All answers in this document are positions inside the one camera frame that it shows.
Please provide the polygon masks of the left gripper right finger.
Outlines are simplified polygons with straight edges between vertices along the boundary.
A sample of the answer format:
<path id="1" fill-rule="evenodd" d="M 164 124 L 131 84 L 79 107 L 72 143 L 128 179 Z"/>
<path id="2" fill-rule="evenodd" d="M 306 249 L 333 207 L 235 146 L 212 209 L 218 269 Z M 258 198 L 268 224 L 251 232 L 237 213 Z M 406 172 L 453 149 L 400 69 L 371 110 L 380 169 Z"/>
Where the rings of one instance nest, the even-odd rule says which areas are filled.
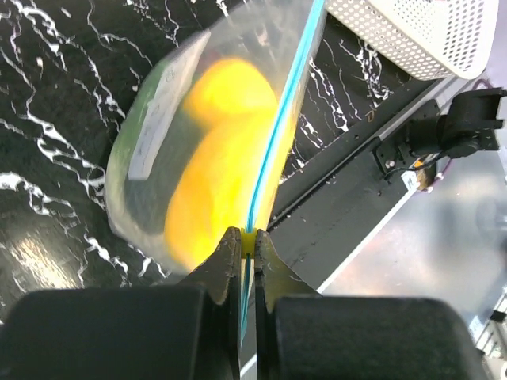
<path id="1" fill-rule="evenodd" d="M 431 298 L 325 296 L 254 248 L 260 379 L 484 379 L 462 318 Z"/>

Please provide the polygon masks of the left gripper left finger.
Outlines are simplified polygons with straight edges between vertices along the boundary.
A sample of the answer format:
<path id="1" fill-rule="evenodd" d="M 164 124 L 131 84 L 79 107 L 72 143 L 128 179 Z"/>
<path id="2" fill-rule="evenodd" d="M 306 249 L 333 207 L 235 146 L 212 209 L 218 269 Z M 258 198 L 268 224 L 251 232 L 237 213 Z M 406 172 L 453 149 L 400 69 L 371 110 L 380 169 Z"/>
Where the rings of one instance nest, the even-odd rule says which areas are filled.
<path id="1" fill-rule="evenodd" d="M 4 379 L 237 379 L 241 234 L 180 283 L 29 293 L 1 329 Z"/>

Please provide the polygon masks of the clear zip top bag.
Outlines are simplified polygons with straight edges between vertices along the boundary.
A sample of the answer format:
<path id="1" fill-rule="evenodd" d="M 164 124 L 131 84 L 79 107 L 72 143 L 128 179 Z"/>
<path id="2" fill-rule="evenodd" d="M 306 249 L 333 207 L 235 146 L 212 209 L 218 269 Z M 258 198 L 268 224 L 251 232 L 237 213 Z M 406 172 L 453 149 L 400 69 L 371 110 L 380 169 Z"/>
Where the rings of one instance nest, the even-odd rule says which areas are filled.
<path id="1" fill-rule="evenodd" d="M 161 59 L 109 156 L 113 233 L 183 273 L 265 229 L 325 23 L 321 1 L 244 1 Z"/>

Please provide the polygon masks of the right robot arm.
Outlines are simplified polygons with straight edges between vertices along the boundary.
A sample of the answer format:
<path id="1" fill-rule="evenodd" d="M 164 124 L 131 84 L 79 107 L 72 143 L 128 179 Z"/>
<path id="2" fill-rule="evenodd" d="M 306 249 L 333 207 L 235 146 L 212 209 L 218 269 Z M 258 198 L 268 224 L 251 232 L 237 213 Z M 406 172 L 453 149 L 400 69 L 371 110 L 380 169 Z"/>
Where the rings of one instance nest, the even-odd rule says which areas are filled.
<path id="1" fill-rule="evenodd" d="M 438 154 L 465 158 L 478 151 L 497 151 L 495 131 L 503 128 L 497 118 L 502 88 L 463 92 L 452 99 L 448 113 L 409 124 L 406 141 L 417 156 Z"/>

